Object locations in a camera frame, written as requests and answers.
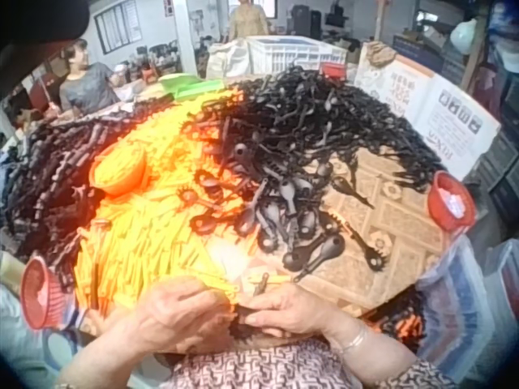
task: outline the bracelet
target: bracelet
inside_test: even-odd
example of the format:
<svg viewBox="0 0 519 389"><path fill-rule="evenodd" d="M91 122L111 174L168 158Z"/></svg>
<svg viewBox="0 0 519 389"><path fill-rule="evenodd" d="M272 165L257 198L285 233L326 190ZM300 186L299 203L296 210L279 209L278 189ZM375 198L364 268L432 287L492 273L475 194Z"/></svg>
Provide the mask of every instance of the bracelet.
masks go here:
<svg viewBox="0 0 519 389"><path fill-rule="evenodd" d="M359 322L359 326L360 331L358 332L358 335L355 337L355 339L353 339L347 346L341 348L340 350L336 350L339 355L344 356L344 354L349 352L352 348L356 348L357 346L359 346L366 339L366 325L362 322Z"/></svg>

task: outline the pile of orange plastic sticks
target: pile of orange plastic sticks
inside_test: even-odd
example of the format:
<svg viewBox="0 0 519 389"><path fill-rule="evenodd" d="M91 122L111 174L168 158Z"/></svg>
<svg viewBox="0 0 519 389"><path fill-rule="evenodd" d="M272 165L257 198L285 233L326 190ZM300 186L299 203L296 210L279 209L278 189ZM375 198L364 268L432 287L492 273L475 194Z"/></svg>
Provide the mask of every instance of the pile of orange plastic sticks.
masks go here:
<svg viewBox="0 0 519 389"><path fill-rule="evenodd" d="M207 251L206 243L211 237L199 237L189 226L191 217L203 214L207 208L198 204L186 208L178 197L180 189L190 186L204 199L204 192L193 185L194 172L206 169L216 175L219 169L204 155L203 143L181 134L182 125L189 114L200 111L205 101L231 97L234 93L203 95L156 113L119 141L115 155L121 163L135 150L133 144L139 143L144 148L146 178L141 187L131 193L101 201L96 218L112 224L102 239L95 228L79 229L83 239L74 270L81 307L90 305L92 267L96 260L99 264L97 294L104 316L114 303L131 308L150 285L171 276L196 276L235 301L237 286L225 279L224 269L212 261ZM239 181L229 172L224 172L222 180ZM224 212L235 209L242 206L242 200L236 196L224 206ZM256 250L255 234L243 240L232 228L219 225L214 235L237 244L246 256Z"/></svg>

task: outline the hand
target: hand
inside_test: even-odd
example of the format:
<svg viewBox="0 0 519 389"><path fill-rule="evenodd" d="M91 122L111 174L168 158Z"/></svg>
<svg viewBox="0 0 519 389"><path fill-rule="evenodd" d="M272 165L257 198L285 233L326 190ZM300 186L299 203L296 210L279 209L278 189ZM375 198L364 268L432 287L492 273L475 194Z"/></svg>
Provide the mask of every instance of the hand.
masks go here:
<svg viewBox="0 0 519 389"><path fill-rule="evenodd" d="M233 315L221 291L181 277L154 285L123 319L123 331L138 354L167 352L196 334L228 326Z"/></svg>
<svg viewBox="0 0 519 389"><path fill-rule="evenodd" d="M263 328L278 337L293 334L325 332L339 311L332 303L307 292L295 284L283 284L240 305L259 312L250 314L245 324Z"/></svg>

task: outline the person standing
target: person standing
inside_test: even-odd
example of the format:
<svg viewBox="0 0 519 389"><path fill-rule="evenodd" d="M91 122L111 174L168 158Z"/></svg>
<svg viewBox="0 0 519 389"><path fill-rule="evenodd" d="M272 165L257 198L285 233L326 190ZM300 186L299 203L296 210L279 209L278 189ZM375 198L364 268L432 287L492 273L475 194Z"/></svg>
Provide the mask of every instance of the person standing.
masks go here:
<svg viewBox="0 0 519 389"><path fill-rule="evenodd" d="M240 0L240 5L230 16L229 40L248 36L268 35L267 16L261 6L250 0Z"/></svg>
<svg viewBox="0 0 519 389"><path fill-rule="evenodd" d="M59 88L65 116L75 116L73 111L88 115L119 102L114 87L122 84L122 78L104 63L89 65L87 45L85 39L78 39L64 52L71 69Z"/></svg>

